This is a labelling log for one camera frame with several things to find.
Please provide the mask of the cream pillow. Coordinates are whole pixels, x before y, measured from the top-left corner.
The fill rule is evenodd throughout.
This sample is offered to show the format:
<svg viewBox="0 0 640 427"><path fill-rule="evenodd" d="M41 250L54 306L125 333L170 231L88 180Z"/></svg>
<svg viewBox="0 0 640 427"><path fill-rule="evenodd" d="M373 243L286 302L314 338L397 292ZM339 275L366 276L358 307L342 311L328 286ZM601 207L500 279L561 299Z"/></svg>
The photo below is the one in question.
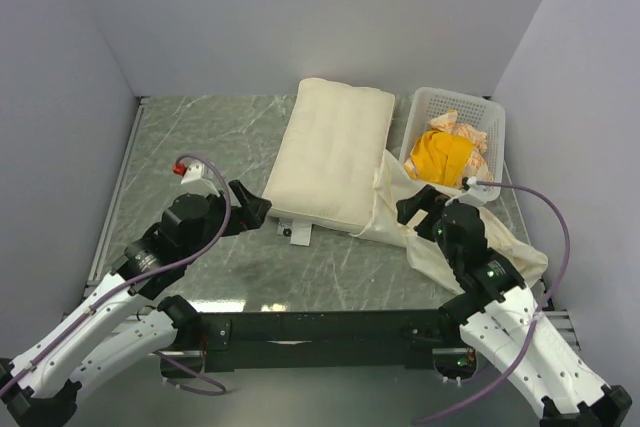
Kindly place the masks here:
<svg viewBox="0 0 640 427"><path fill-rule="evenodd" d="M269 215L360 233L372 216L394 106L395 96L376 88L302 80L262 194Z"/></svg>

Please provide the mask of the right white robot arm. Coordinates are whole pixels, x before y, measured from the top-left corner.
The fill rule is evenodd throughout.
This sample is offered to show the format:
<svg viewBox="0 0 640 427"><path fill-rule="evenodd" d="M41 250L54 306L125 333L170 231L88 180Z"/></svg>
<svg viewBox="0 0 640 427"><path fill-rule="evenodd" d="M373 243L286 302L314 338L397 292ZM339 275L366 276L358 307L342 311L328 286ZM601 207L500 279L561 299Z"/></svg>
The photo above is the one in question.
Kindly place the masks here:
<svg viewBox="0 0 640 427"><path fill-rule="evenodd" d="M509 381L529 403L542 426L619 426L631 406L629 393L610 385L579 357L537 302L524 277L491 248L477 207L427 185L396 204L406 225L425 217L417 235L437 244L461 295L440 309L439 334L452 346L466 344L500 375L471 397L417 419L443 419Z"/></svg>

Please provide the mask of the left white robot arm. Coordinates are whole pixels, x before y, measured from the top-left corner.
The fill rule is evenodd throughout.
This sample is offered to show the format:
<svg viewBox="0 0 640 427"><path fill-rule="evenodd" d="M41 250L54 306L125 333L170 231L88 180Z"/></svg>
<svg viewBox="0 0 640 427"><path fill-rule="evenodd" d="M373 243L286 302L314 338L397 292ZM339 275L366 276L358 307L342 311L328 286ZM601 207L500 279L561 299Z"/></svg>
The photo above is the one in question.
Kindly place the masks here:
<svg viewBox="0 0 640 427"><path fill-rule="evenodd" d="M222 237L260 228L271 202L231 181L185 193L132 242L85 301L33 347L1 362L1 401L20 426L63 426L107 379L171 345L193 346L200 314L162 292Z"/></svg>

